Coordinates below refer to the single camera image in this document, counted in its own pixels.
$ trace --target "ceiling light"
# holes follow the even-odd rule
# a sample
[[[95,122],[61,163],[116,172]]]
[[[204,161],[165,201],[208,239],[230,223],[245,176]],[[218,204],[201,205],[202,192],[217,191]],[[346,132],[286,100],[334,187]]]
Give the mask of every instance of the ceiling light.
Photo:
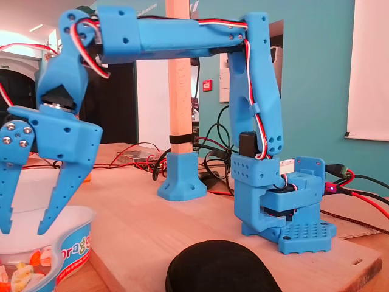
[[[40,25],[34,27],[33,29],[30,29],[30,32],[33,32],[34,30],[39,29],[42,26],[43,26],[43,24],[40,24]]]

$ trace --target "black foam pad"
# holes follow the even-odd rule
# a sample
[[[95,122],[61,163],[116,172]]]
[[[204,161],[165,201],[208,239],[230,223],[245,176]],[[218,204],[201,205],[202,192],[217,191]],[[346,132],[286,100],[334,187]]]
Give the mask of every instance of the black foam pad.
[[[249,249],[211,240],[183,250],[170,263],[167,292],[279,292],[270,271]]]

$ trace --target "wooden post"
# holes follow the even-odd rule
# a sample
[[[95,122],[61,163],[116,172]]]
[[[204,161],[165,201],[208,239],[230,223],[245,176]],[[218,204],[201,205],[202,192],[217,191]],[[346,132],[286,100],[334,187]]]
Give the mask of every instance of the wooden post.
[[[189,19],[189,0],[166,0],[166,15]],[[170,134],[172,136],[192,133],[192,100],[190,87],[190,59],[168,61]],[[172,144],[171,152],[191,153],[192,144]]]

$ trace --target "screw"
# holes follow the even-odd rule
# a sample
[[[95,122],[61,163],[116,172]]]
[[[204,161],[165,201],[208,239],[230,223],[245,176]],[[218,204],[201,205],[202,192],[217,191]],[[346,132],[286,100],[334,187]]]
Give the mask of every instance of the screw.
[[[9,137],[4,137],[4,138],[2,138],[2,141],[3,141],[4,144],[11,144],[12,140]]]
[[[30,127],[24,127],[25,134],[30,134],[32,132],[32,129]]]
[[[22,140],[22,141],[19,142],[19,145],[20,145],[20,147],[22,147],[22,148],[26,148],[26,147],[28,146],[28,143],[27,143],[26,140]]]
[[[14,129],[15,129],[15,125],[14,125],[13,123],[7,124],[7,130],[12,131],[12,130],[14,130]]]

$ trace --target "candy tub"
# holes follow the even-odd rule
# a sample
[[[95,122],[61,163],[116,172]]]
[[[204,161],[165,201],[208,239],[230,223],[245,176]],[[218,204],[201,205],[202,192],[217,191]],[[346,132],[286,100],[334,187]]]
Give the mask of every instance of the candy tub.
[[[45,234],[37,234],[57,176],[58,171],[54,169],[22,172],[12,204],[11,231],[0,233],[0,262],[10,283],[18,268],[18,272],[23,272],[22,282],[27,283],[20,283],[14,275],[11,285],[0,283],[0,292],[52,292],[89,258],[91,221],[95,216],[90,208],[66,206]]]

